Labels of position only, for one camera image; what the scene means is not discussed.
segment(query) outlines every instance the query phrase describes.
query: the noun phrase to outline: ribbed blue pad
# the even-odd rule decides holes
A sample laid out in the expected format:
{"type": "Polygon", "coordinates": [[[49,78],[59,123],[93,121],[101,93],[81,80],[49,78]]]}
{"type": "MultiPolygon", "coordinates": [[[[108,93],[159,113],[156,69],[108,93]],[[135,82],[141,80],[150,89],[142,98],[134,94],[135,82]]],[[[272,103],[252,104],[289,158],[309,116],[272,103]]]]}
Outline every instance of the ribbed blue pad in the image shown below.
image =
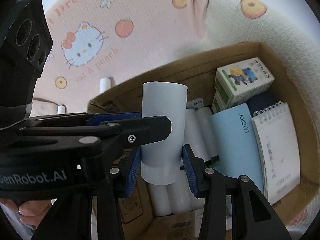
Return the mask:
{"type": "Polygon", "coordinates": [[[141,164],[141,147],[138,147],[136,150],[136,154],[133,158],[131,168],[127,175],[127,183],[125,188],[125,194],[129,197],[134,189],[134,183],[136,181],[138,171],[141,164]]]}
{"type": "Polygon", "coordinates": [[[95,125],[100,125],[102,122],[132,119],[132,118],[141,118],[141,113],[132,112],[132,113],[121,113],[121,114],[96,114],[91,118],[91,120],[87,120],[86,124],[87,126],[95,126],[95,125]]]}
{"type": "Polygon", "coordinates": [[[184,170],[187,175],[190,190],[193,193],[193,195],[196,197],[199,193],[197,176],[193,169],[191,160],[189,158],[188,152],[185,147],[183,147],[182,149],[182,160],[183,160],[184,170]]]}

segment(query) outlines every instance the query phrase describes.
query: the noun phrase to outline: cartoon character with blue hat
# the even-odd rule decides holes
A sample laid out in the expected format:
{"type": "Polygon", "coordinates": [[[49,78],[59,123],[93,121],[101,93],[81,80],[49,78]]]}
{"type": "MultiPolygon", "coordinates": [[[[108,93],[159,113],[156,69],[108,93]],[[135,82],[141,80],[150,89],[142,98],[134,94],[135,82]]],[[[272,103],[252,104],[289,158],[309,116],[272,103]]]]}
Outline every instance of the cartoon character with blue hat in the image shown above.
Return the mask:
{"type": "Polygon", "coordinates": [[[239,66],[230,68],[230,74],[228,76],[235,80],[236,85],[240,85],[241,82],[245,85],[248,83],[253,84],[254,81],[258,80],[250,68],[242,69],[239,66]]]}

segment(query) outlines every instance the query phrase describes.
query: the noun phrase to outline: small white box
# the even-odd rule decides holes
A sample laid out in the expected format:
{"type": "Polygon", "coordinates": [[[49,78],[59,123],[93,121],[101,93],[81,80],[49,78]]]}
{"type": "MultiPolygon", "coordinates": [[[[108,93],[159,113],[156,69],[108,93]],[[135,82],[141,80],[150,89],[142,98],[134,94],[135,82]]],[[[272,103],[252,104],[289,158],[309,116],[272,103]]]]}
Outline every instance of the small white box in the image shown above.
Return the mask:
{"type": "Polygon", "coordinates": [[[265,92],[274,79],[262,61],[255,57],[219,67],[214,86],[225,106],[231,108],[265,92]]]}
{"type": "Polygon", "coordinates": [[[211,109],[214,114],[227,109],[226,105],[224,104],[224,102],[218,92],[216,92],[214,95],[211,109]]]}

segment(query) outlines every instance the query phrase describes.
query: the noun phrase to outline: hello kitty face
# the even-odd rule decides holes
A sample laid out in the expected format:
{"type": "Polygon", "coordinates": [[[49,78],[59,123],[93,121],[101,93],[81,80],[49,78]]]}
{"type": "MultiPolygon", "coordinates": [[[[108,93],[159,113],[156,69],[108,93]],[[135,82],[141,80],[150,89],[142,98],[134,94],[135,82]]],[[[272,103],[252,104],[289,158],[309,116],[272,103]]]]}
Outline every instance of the hello kitty face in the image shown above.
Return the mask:
{"type": "Polygon", "coordinates": [[[75,33],[69,32],[61,44],[67,64],[79,67],[88,63],[101,49],[103,34],[87,22],[81,23],[75,33]]]}

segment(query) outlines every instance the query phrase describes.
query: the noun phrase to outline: light blue book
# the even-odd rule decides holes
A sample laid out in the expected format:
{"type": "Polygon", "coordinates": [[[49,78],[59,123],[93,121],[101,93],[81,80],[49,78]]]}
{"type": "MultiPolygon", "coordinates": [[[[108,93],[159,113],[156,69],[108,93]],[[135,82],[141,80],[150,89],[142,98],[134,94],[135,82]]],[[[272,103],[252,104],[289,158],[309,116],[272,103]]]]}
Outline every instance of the light blue book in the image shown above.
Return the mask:
{"type": "Polygon", "coordinates": [[[247,104],[211,116],[221,174],[233,178],[249,176],[263,193],[259,149],[247,104]]]}

